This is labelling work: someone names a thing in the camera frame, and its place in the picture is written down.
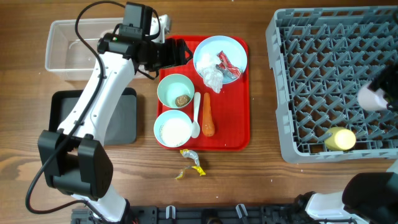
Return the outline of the yellow plastic cup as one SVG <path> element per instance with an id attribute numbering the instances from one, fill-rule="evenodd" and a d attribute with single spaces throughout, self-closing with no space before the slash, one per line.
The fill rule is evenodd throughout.
<path id="1" fill-rule="evenodd" d="M 327 132 L 331 134 L 324 143 L 331 151 L 347 151 L 356 144 L 355 133 L 342 127 L 332 127 Z"/>

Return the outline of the white tissue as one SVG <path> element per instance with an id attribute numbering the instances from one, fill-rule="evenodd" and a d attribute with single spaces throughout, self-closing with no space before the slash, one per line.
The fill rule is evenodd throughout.
<path id="1" fill-rule="evenodd" d="M 220 93 L 223 86 L 223 74 L 217 69 L 220 63 L 221 60 L 216 55 L 205 53 L 195 64 L 197 72 L 203 77 L 204 84 L 215 93 Z"/>

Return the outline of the pink plastic cup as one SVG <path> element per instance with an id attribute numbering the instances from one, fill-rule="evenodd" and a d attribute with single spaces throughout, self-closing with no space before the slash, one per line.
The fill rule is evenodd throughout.
<path id="1" fill-rule="evenodd" d="M 369 88 L 370 82 L 363 85 L 358 91 L 358 104 L 366 111 L 381 111 L 387 109 L 388 102 L 384 98 L 385 91 L 377 89 L 373 91 Z"/>

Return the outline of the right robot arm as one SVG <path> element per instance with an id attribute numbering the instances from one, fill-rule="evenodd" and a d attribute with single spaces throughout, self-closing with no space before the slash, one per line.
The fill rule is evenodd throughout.
<path id="1" fill-rule="evenodd" d="M 397 112 L 397 64 L 390 65 L 358 91 L 367 111 Z M 397 223 L 397 162 L 385 172 L 355 175 L 342 192 L 299 195 L 294 212 L 308 223 Z"/>

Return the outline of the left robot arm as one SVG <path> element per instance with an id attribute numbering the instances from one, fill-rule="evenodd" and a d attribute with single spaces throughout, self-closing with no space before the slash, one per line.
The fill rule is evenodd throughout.
<path id="1" fill-rule="evenodd" d="M 75 107 L 55 131 L 38 139 L 47 185 L 83 203 L 100 223 L 132 223 L 131 206 L 112 186 L 113 164 L 104 137 L 116 105 L 137 73 L 153 80 L 163 68 L 187 64 L 192 52 L 182 39 L 165 39 L 157 11 L 128 2 L 123 21 L 91 49 L 95 68 Z"/>

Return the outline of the green bowl with food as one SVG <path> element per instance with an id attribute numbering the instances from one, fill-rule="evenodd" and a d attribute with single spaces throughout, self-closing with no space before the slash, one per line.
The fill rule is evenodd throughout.
<path id="1" fill-rule="evenodd" d="M 180 109 L 175 105 L 176 97 L 180 95 L 188 95 L 191 98 L 191 102 L 193 100 L 194 94 L 195 87 L 191 79 L 178 73 L 165 76 L 163 79 L 161 79 L 157 87 L 157 96 L 159 101 L 170 109 Z"/>

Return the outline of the red snack wrapper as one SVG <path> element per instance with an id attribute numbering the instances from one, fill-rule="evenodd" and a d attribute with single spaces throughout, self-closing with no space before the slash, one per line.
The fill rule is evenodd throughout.
<path id="1" fill-rule="evenodd" d="M 226 77 L 236 80 L 239 79 L 242 75 L 243 71 L 235 67 L 230 61 L 226 54 L 221 51 L 217 54 L 217 57 L 220 60 L 220 63 L 216 65 L 216 68 Z"/>

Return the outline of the yellow snack wrapper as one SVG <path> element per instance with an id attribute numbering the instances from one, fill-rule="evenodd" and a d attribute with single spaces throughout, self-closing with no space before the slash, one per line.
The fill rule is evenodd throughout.
<path id="1" fill-rule="evenodd" d="M 186 171 L 189 169 L 193 169 L 196 172 L 198 172 L 200 177 L 206 175 L 206 172 L 204 171 L 204 169 L 202 168 L 202 166 L 200 164 L 199 155 L 195 151 L 189 150 L 189 149 L 182 149 L 182 150 L 180 150 L 180 154 L 183 158 L 191 160 L 191 163 L 188 166 L 185 166 L 180 171 L 178 176 L 176 176 L 176 178 L 175 178 L 176 180 L 183 179 Z"/>

